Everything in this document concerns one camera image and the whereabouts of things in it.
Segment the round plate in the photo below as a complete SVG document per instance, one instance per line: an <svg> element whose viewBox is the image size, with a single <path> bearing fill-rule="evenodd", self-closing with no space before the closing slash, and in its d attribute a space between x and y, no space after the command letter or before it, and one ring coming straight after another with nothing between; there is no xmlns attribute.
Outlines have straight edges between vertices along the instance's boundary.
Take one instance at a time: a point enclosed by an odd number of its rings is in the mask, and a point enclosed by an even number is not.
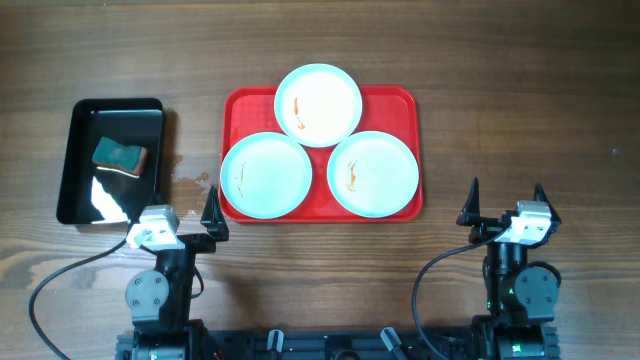
<svg viewBox="0 0 640 360"><path fill-rule="evenodd" d="M311 161L291 138L263 132L235 144L220 169L220 186L244 215L273 219L295 209L311 187Z"/></svg>
<svg viewBox="0 0 640 360"><path fill-rule="evenodd" d="M347 73L335 66L311 64L282 80L274 101L282 130L297 142L326 147L346 139L362 116L362 96Z"/></svg>
<svg viewBox="0 0 640 360"><path fill-rule="evenodd" d="M336 146L327 180L340 205L369 218L404 208L418 188L418 163L407 145L378 131L354 134Z"/></svg>

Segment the plate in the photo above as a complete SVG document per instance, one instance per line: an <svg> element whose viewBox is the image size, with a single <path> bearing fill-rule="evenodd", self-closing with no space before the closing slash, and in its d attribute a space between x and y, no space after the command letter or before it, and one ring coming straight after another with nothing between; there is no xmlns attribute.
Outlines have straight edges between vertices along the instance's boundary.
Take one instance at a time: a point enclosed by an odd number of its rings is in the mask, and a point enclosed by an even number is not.
<svg viewBox="0 0 640 360"><path fill-rule="evenodd" d="M295 209L311 187L311 161L302 146L263 132L235 144L222 161L220 186L239 212L273 219Z"/></svg>
<svg viewBox="0 0 640 360"><path fill-rule="evenodd" d="M354 134L329 158L331 193L356 215L380 218L402 210L420 180L418 163L398 138L379 131Z"/></svg>
<svg viewBox="0 0 640 360"><path fill-rule="evenodd" d="M339 68L311 64L287 75L274 100L282 130L302 145L327 147L346 139L362 116L362 96Z"/></svg>

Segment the red tray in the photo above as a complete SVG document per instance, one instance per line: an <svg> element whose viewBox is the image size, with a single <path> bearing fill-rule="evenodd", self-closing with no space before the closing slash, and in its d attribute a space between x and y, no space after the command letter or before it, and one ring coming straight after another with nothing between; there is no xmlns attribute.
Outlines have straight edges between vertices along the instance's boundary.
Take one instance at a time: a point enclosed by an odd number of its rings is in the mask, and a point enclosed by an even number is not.
<svg viewBox="0 0 640 360"><path fill-rule="evenodd" d="M273 111L276 86L249 86L235 90L229 95L224 107L224 129L222 132L222 159L229 149L245 137L264 131L284 134ZM360 86L362 93L362 118L354 131L376 130L389 133L402 140L420 165L420 138L416 101L411 94L399 86ZM304 201L292 212L282 217L262 220L254 219L237 211L219 188L220 206L231 220L241 223L263 222L402 222L418 215L422 208L422 176L415 196L399 212L384 218L364 218L352 214L333 197L327 183L327 163L335 146L328 148L304 147L311 159L313 180Z"/></svg>

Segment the wooden tabletop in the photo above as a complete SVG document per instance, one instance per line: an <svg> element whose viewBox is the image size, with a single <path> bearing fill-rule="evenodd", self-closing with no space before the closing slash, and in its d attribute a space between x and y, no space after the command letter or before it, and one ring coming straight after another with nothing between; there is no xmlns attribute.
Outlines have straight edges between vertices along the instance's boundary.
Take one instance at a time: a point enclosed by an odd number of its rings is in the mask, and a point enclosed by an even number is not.
<svg viewBox="0 0 640 360"><path fill-rule="evenodd" d="M231 240L198 256L206 289L192 318L213 330L411 329L415 276L466 244L469 229L455 219L478 176L487 216L529 199L540 181L564 221L529 254L564 277L554 322L563 358L640 354L637 4L161 2L0 1L1 358L52 358L28 320L31 291L124 236L56 220L78 100L157 97L176 114L164 189L191 232L217 183L227 95L307 63L415 96L424 208L399 224L231 222ZM447 259L426 276L425 324L486 313L484 255ZM116 335L132 329L125 287L153 265L122 249L61 276L36 303L44 330L71 358L112 358Z"/></svg>

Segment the black tray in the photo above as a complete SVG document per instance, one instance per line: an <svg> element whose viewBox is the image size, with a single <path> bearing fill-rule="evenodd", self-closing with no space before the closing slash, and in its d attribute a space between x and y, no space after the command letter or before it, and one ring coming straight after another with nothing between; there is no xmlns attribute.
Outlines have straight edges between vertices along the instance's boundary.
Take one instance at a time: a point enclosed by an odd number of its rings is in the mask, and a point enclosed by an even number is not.
<svg viewBox="0 0 640 360"><path fill-rule="evenodd" d="M58 221L79 225L137 220L158 192L163 132L164 111L158 99L79 101L71 115ZM103 136L149 151L139 178L96 169L91 158Z"/></svg>

